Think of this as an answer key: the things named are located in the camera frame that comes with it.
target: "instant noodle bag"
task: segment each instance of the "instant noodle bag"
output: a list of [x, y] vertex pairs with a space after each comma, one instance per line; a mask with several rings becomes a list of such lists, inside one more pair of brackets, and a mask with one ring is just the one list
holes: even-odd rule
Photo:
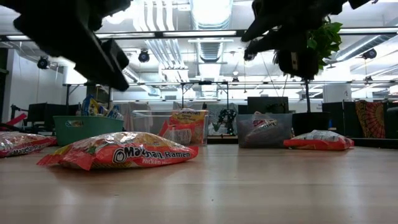
[[167, 121], [164, 121], [159, 136], [182, 145], [187, 145], [191, 144], [196, 127], [195, 123], [168, 124]]
[[310, 133], [285, 140], [284, 145], [292, 149], [339, 151], [353, 147], [354, 141], [333, 131], [313, 130]]
[[183, 127], [186, 128], [186, 126], [183, 126], [184, 124], [194, 125], [190, 144], [203, 144], [203, 128], [205, 126], [206, 115], [207, 111], [174, 111], [169, 121], [170, 125], [174, 125], [175, 129], [183, 129]]
[[37, 165], [60, 164], [84, 170], [156, 167], [184, 162], [197, 155], [197, 147], [185, 147], [149, 133], [121, 132], [74, 142], [45, 156]]
[[55, 137], [18, 132], [0, 132], [0, 158], [39, 152], [57, 143]]

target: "orange patterned fabric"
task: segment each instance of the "orange patterned fabric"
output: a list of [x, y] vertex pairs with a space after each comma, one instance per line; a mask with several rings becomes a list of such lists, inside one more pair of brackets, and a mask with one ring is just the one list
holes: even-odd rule
[[358, 101], [355, 108], [364, 138], [386, 138], [383, 103]]

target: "green plastic bin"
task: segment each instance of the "green plastic bin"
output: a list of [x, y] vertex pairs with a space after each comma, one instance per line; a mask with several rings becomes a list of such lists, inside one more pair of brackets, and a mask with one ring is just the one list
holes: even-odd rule
[[123, 121], [100, 116], [54, 116], [59, 146], [123, 130]]

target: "storage bin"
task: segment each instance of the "storage bin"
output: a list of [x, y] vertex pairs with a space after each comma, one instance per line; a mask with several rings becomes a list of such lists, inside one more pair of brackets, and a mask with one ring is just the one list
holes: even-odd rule
[[292, 114], [239, 114], [238, 141], [244, 148], [283, 148], [292, 138]]
[[54, 116], [59, 146], [123, 130], [123, 121], [100, 116]]
[[[187, 119], [176, 124], [178, 117]], [[184, 146], [207, 144], [208, 122], [205, 110], [132, 111], [133, 131], [156, 134]]]

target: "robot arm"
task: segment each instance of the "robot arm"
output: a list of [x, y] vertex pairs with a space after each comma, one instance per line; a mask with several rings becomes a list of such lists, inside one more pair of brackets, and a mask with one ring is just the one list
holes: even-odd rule
[[[368, 1], [348, 0], [353, 9]], [[241, 39], [249, 42], [245, 60], [252, 60], [259, 52], [278, 50], [279, 67], [283, 72], [311, 79], [318, 73], [318, 56], [314, 50], [307, 48], [308, 31], [321, 27], [326, 16], [339, 14], [346, 2], [347, 0], [254, 0], [252, 9], [255, 20]], [[295, 62], [292, 61], [293, 54], [298, 58]], [[304, 69], [292, 69], [297, 61], [301, 61], [300, 67]]]
[[53, 57], [76, 63], [75, 70], [98, 84], [124, 91], [122, 70], [129, 60], [113, 40], [95, 35], [104, 17], [127, 9], [130, 0], [0, 0], [21, 15], [14, 26]]

